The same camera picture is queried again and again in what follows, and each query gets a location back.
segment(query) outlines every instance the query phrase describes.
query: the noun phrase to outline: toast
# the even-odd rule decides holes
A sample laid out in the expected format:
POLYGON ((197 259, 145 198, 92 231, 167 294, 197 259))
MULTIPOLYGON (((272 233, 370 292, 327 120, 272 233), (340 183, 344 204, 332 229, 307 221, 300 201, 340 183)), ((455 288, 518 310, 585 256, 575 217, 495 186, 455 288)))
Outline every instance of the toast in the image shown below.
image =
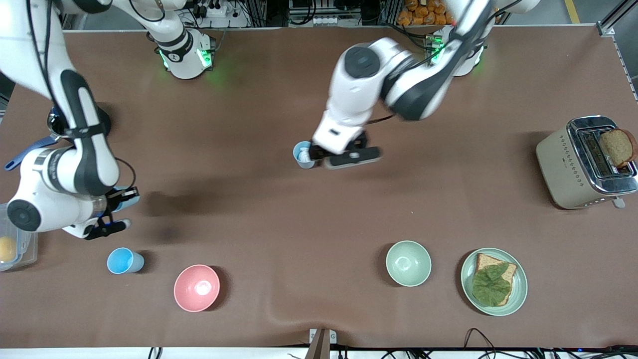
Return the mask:
MULTIPOLYGON (((477 269, 475 270, 475 273, 485 268, 486 266, 492 266, 492 265, 501 264, 501 263, 505 263, 505 261, 501 261, 500 259, 490 257, 487 254, 479 253, 477 257, 477 269)), ((501 276, 501 278, 505 279, 510 284, 511 287, 513 287, 514 272, 516 272, 516 268, 517 268, 516 264, 510 263, 509 266, 507 267, 507 270, 505 270, 505 273, 503 273, 503 275, 501 276)), ((507 293, 507 295, 505 296, 505 299, 503 299, 503 301, 500 302, 497 305, 497 307, 502 307, 505 304, 507 304, 507 301, 510 299, 511 294, 512 294, 512 290, 510 290, 510 292, 507 293)))
POLYGON ((600 135, 600 142, 616 167, 625 167, 638 157, 638 143, 629 131, 616 128, 605 132, 600 135))

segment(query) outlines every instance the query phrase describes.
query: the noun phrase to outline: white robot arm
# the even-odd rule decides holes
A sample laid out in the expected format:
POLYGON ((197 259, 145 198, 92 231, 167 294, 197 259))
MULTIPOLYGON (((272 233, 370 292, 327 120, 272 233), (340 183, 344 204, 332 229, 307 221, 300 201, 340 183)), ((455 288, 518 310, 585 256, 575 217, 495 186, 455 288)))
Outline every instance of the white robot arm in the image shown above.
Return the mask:
MULTIPOLYGON (((86 81, 66 53, 53 0, 0 0, 0 70, 17 84, 54 103, 73 145, 34 149, 22 161, 20 185, 8 216, 31 232, 64 229, 85 239, 123 231, 129 220, 112 213, 137 202, 132 185, 115 187, 119 168, 106 140, 107 129, 86 81)), ((66 13, 98 13, 111 5, 136 18, 153 36, 168 69, 180 79, 212 66, 212 39, 187 31, 175 14, 185 0, 57 0, 66 13)))
MULTIPOLYGON (((538 1, 515 2, 527 6, 519 11, 528 11, 538 1)), ((323 160, 329 169, 379 160, 381 151, 367 147, 364 131, 379 99, 406 121, 432 115, 452 78, 468 63, 471 70, 473 57, 494 24, 491 0, 449 3, 458 21, 433 66, 418 62, 410 51, 389 38, 355 45, 341 55, 332 74, 326 110, 308 151, 311 160, 323 160)))

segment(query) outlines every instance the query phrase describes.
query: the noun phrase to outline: brown table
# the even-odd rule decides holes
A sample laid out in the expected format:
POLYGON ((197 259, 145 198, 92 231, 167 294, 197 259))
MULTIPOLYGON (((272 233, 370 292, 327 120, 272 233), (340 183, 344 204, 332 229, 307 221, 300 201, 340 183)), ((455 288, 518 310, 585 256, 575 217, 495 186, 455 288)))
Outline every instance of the brown table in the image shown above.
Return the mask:
MULTIPOLYGON (((319 326, 367 347, 460 346, 473 326, 496 346, 636 342, 638 196, 625 210, 558 210, 534 155, 579 116, 638 132, 612 40, 593 27, 494 29, 483 62, 454 80, 433 116, 369 127, 381 162, 301 170, 291 150, 314 132, 337 58, 381 36, 409 45, 390 29, 232 31, 215 70, 184 81, 163 71, 142 33, 67 34, 142 200, 118 214, 133 221, 126 232, 88 242, 42 234, 35 265, 0 274, 0 346, 280 346, 319 326), (407 239, 433 258, 415 288, 397 287, 383 264, 407 239), (109 274, 120 246, 142 251, 143 273, 109 274), (524 266, 530 292, 514 315, 482 315, 460 291, 460 263, 481 247, 524 266), (199 314, 172 295, 195 263, 224 285, 199 314)), ((49 108, 15 90, 1 163, 47 134, 49 108)), ((385 114, 379 106, 375 117, 385 114)), ((0 174, 0 201, 18 180, 0 174)))

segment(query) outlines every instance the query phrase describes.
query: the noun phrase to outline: toaster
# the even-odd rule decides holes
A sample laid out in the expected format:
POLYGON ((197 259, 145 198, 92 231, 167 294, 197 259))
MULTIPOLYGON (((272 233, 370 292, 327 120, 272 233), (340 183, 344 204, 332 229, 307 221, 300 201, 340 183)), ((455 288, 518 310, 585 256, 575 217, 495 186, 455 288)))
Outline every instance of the toaster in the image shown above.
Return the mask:
POLYGON ((636 164, 616 168, 600 143, 600 135, 616 127, 605 116, 575 118, 538 144, 538 163, 558 206, 572 210, 612 202, 624 208, 621 196, 638 190, 636 164))

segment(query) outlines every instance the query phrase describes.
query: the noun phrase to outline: blue handle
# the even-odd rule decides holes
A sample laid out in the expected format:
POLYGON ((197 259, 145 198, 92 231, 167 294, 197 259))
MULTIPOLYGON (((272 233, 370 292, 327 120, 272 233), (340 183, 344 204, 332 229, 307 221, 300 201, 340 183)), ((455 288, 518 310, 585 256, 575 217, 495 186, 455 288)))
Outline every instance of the blue handle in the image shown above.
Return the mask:
POLYGON ((24 159, 24 157, 32 150, 36 148, 51 146, 52 144, 55 144, 55 143, 57 143, 57 140, 53 139, 53 137, 51 136, 46 136, 43 139, 37 140, 36 142, 32 143, 29 147, 24 149, 24 151, 20 152, 19 155, 17 155, 16 157, 13 157, 13 160, 10 160, 6 165, 4 165, 4 170, 10 171, 18 167, 20 163, 22 163, 22 160, 24 159))

